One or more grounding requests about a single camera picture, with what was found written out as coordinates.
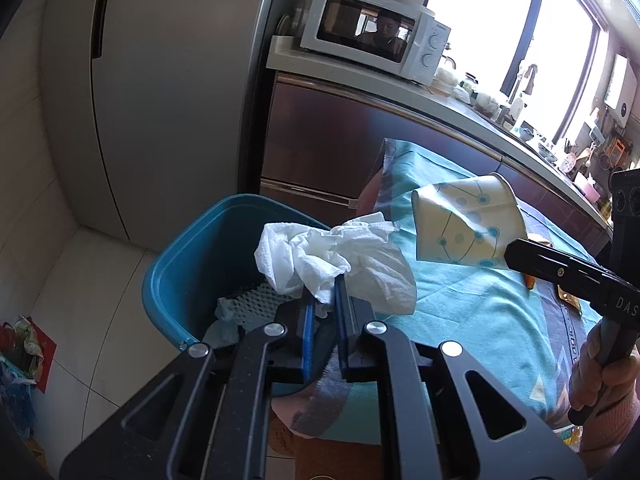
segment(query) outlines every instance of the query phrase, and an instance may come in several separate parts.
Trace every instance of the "white water heater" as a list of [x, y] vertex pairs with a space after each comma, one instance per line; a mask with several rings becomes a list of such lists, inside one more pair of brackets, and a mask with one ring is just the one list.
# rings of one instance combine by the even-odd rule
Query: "white water heater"
[[631, 105], [634, 102], [637, 87], [638, 80], [631, 68], [631, 63], [626, 57], [616, 54], [604, 102], [609, 107], [612, 117], [623, 128], [631, 114]]

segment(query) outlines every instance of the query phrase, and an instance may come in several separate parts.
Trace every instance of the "hand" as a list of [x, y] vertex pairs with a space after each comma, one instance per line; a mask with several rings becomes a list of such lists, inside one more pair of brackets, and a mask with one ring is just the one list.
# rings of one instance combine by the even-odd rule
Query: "hand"
[[600, 367], [596, 355], [600, 351], [600, 322], [594, 326], [587, 341], [580, 348], [580, 357], [571, 370], [569, 380], [569, 402], [574, 410], [593, 406], [598, 400], [598, 391], [604, 383], [613, 386], [603, 408], [612, 406], [623, 399], [636, 384], [640, 372], [640, 355], [634, 347], [629, 357], [620, 359], [604, 368]]

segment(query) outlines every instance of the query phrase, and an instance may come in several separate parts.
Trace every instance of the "microwave window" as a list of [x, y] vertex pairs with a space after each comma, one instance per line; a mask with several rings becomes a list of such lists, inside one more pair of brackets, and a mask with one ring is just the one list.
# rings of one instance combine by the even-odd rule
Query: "microwave window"
[[318, 40], [400, 63], [415, 20], [358, 0], [326, 0]]

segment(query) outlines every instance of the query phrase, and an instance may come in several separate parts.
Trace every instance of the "metal rivet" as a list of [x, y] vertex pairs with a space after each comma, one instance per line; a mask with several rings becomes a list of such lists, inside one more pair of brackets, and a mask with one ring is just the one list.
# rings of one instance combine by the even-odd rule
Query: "metal rivet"
[[442, 351], [449, 357], [458, 357], [462, 354], [462, 346], [455, 341], [445, 341], [442, 343]]
[[282, 335], [284, 334], [284, 327], [280, 323], [269, 323], [266, 327], [264, 327], [264, 333], [266, 335], [270, 335], [271, 337]]
[[187, 348], [187, 352], [189, 352], [191, 357], [198, 359], [209, 353], [209, 347], [204, 343], [194, 343]]
[[386, 325], [382, 321], [370, 321], [367, 323], [365, 329], [370, 334], [383, 334], [386, 332]]

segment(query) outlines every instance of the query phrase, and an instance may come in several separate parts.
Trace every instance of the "pink container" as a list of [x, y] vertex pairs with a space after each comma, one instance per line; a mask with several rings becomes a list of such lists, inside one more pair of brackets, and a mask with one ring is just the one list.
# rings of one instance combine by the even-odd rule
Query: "pink container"
[[600, 194], [593, 189], [593, 186], [589, 184], [589, 181], [583, 174], [577, 173], [575, 175], [574, 184], [592, 204], [595, 204], [600, 198]]

